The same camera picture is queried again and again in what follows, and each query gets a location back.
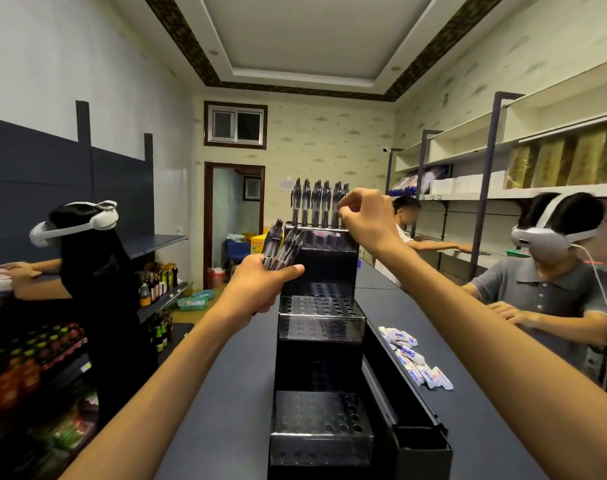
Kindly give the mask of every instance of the vr headset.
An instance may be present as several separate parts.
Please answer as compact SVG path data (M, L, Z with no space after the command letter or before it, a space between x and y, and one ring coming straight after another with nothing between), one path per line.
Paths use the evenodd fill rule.
M76 203L90 205L95 209L101 210L101 212L96 216L91 217L87 224L65 227L63 229L57 229L51 222L41 222L34 226L32 231L30 231L30 241L38 248L44 248L46 246L55 245L54 239L62 235L76 234L91 229L110 230L116 226L116 222L119 219L119 215L116 213L116 202L112 200L105 200L99 203L71 202L66 204L66 207Z
M552 260L562 258L565 252L575 243L595 237L597 229L577 232L575 234L560 234L548 227L548 221L557 206L569 195L557 195L539 218L535 227L519 229L512 228L510 238L516 246L528 248L533 255L547 257Z

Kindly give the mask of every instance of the pen display stand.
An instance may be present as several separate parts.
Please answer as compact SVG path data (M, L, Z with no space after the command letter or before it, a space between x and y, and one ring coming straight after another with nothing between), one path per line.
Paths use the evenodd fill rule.
M306 272L279 303L268 479L447 480L445 428L354 299L359 246L298 229Z

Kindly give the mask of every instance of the shirt collar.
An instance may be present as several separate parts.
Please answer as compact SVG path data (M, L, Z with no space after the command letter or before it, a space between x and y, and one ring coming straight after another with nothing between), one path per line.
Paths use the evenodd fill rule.
M517 281L521 283L541 283L544 280L537 273L537 265L532 258L520 258L520 266L517 270ZM551 281L552 284L570 291L577 291L585 287L583 279L584 265L582 262L577 263L577 266L570 271L557 276Z

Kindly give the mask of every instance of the man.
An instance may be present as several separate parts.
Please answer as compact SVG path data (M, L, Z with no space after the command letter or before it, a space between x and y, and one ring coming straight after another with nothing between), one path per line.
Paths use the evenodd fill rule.
M557 195L543 193L535 197L517 227L536 226ZM559 203L547 227L570 235L597 229L603 218L602 202L593 195L575 193ZM575 247L554 258L549 253L538 254L534 247L530 252L530 258L500 261L464 285L463 290L586 372L586 345L597 349L607 346L607 306L595 272L578 258ZM600 273L599 277L607 298L607 273Z
M406 226L412 226L418 218L418 214L421 208L420 201L414 197L403 196L393 200L393 211L395 213L395 224L397 225L397 231L402 241L406 243L409 248L416 251L441 251L445 249L456 249L465 253L473 252L473 247L469 244L458 244L456 242L447 241L423 241L419 240L418 236L412 239L406 235L403 228ZM375 261L375 269L388 278L391 282L401 287L401 283L395 276L386 269L386 266L381 264L379 260Z

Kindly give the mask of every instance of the gray table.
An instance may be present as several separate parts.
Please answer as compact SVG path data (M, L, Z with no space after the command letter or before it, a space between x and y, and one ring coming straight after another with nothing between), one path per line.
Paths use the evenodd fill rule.
M384 287L386 282L393 288ZM414 335L418 351L455 386L453 391L421 390L449 429L455 452L451 479L545 480L414 300L366 263L357 284L356 299L368 319ZM230 340L175 435L157 480L266 478L276 327L273 306Z

